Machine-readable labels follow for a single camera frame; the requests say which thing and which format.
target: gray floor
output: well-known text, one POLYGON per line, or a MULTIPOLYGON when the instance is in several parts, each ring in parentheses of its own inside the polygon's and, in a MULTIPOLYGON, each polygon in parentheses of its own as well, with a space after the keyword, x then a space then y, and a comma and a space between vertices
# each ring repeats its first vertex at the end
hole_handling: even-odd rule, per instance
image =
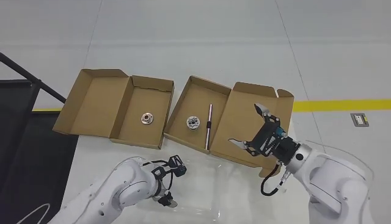
MULTIPOLYGON (((173 79, 176 98, 192 74, 298 101, 391 98, 390 22, 391 0, 0 0, 0 50, 64 96, 80 69, 120 68, 173 79)), ((17 75, 0 64, 0 78, 17 75)), ((44 92, 36 104, 60 106, 44 92)), ((386 223, 391 113, 364 112, 369 128, 350 111, 296 113, 293 126, 370 164, 371 210, 386 223)))

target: yellow line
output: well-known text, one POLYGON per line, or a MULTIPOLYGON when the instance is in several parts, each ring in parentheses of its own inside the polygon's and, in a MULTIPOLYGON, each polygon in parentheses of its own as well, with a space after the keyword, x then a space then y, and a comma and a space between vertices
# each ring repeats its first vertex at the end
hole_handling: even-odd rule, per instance
MULTIPOLYGON (((293 112, 391 110, 391 99, 296 101, 293 112)), ((61 108, 34 109, 36 112, 61 111, 61 108)))
POLYGON ((51 111, 61 111, 62 108, 52 108, 52 109, 33 109, 34 112, 51 112, 51 111))

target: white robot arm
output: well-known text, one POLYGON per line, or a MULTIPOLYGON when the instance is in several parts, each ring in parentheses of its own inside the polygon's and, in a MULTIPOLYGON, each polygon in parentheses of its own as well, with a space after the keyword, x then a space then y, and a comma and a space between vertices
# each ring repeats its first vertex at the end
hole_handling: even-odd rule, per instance
MULTIPOLYGON (((279 118, 271 115, 261 104, 255 109, 264 119, 265 124, 251 142, 230 139, 229 141, 249 152, 252 156, 274 155, 286 172, 280 186, 290 174, 299 180, 310 194, 309 214, 311 224, 373 224, 369 211, 368 186, 364 172, 354 164, 332 157, 301 145, 288 137, 280 127, 279 118), (324 159, 322 166, 317 167, 315 161, 324 159)), ((261 185, 263 191, 265 181, 274 174, 271 172, 261 185)))
POLYGON ((109 224, 123 208, 147 198, 153 198, 163 206, 176 207, 177 203, 161 180, 168 173, 177 177, 184 175, 186 167, 179 156, 172 156, 168 162, 152 163, 157 162, 163 162, 165 166, 149 172, 142 168, 149 162, 140 157, 122 161, 106 179, 91 184, 64 206, 49 224, 109 224))

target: cardboard box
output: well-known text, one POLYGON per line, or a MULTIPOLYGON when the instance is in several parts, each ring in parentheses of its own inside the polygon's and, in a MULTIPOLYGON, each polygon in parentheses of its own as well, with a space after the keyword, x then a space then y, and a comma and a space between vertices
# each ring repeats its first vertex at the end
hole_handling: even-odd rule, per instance
POLYGON ((80 71, 54 131, 108 137, 115 143, 160 149, 174 82, 121 70, 80 71), (143 125, 149 112, 153 123, 143 125))
POLYGON ((276 94, 272 87, 237 82, 230 93, 211 143, 211 153, 250 167, 263 167, 260 176, 268 175, 276 165, 274 157, 252 157, 228 139, 251 141, 254 138, 265 123, 255 111, 255 103, 266 106, 270 113, 279 117, 281 127, 288 132, 293 100, 293 95, 286 90, 278 89, 276 94))
POLYGON ((231 89, 228 87, 191 76, 167 123, 164 136, 208 154, 209 150, 205 149, 205 144, 209 105, 213 105, 210 136, 210 142, 212 142, 230 92, 231 89), (200 119, 200 126, 196 131, 190 131, 186 125, 186 120, 191 115, 200 119))

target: white table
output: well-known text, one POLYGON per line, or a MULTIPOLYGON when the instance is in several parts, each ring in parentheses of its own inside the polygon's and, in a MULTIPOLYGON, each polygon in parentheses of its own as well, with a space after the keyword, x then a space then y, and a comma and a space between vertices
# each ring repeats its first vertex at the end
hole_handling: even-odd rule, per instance
MULTIPOLYGON (((295 138, 291 123, 290 136, 295 138)), ((120 223, 300 223, 309 222, 309 195, 292 176, 285 183, 287 191, 272 197, 260 193, 260 168, 250 168, 218 157, 206 155, 165 139, 162 150, 112 143, 102 137, 80 136, 65 190, 63 205, 80 191, 109 174, 116 163, 131 156, 149 160, 178 154, 188 171, 174 177, 172 195, 178 202, 174 209, 153 200, 125 208, 114 222, 120 223)), ((268 181, 272 190, 280 176, 268 181)))

